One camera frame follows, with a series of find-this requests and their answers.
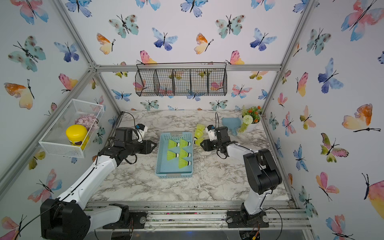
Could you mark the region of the yellow shuttlecock nested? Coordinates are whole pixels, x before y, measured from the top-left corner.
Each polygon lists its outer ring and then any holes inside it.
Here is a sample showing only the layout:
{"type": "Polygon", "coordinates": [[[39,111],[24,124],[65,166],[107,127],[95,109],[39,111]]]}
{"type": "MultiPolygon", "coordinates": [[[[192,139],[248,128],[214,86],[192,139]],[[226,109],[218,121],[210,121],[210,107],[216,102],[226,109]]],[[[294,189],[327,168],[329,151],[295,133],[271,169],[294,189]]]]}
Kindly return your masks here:
{"type": "Polygon", "coordinates": [[[203,138],[196,139],[195,140],[195,145],[200,146],[201,143],[203,142],[203,140],[204,140],[203,138]]]}

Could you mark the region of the light blue plastic storage basket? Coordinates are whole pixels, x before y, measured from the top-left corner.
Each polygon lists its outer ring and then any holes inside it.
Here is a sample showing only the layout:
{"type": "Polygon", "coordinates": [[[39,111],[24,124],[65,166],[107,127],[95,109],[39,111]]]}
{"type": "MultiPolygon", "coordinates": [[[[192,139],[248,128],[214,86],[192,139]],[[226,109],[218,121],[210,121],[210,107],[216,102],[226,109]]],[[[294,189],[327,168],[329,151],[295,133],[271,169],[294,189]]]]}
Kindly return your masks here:
{"type": "Polygon", "coordinates": [[[193,172],[192,133],[162,133],[160,135],[155,175],[159,178],[190,178],[193,172]]]}

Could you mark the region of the yellow shuttlecock bottom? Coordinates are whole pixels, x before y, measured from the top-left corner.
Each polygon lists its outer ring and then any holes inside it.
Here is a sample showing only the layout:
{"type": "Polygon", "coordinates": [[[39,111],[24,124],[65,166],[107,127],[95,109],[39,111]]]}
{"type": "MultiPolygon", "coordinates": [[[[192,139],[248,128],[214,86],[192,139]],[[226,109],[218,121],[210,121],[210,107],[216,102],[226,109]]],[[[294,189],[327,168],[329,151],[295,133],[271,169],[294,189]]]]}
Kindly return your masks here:
{"type": "Polygon", "coordinates": [[[180,140],[180,148],[185,148],[185,147],[188,147],[188,146],[191,146],[191,143],[184,140],[184,139],[181,139],[180,140]]]}

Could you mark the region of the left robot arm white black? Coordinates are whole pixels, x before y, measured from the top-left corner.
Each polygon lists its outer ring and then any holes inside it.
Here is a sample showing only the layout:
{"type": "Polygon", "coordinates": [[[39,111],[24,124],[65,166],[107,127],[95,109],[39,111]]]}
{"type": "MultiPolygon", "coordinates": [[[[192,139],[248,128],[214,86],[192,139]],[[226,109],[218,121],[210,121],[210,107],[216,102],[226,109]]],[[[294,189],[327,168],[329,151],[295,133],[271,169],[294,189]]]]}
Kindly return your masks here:
{"type": "Polygon", "coordinates": [[[112,142],[104,147],[92,165],[65,192],[56,199],[45,200],[41,207],[41,233],[46,240],[83,240],[98,228],[123,229],[133,226],[129,207],[110,204],[86,213],[91,196],[105,180],[129,156],[148,155],[156,143],[144,140],[147,126],[117,128],[112,142]]]}

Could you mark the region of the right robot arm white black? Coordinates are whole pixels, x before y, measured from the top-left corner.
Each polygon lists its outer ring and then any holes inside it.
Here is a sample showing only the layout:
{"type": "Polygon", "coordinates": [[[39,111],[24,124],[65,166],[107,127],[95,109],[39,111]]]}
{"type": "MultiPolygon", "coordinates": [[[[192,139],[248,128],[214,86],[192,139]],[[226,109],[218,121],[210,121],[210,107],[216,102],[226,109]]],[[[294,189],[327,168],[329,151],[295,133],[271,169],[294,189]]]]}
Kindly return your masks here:
{"type": "Polygon", "coordinates": [[[282,183],[282,176],[268,149],[252,150],[232,141],[227,127],[206,128],[209,138],[200,146],[206,152],[215,151],[225,160],[233,158],[244,162],[250,191],[238,212],[227,212],[226,222],[229,228],[269,227],[269,219],[263,204],[267,195],[282,183]]]}

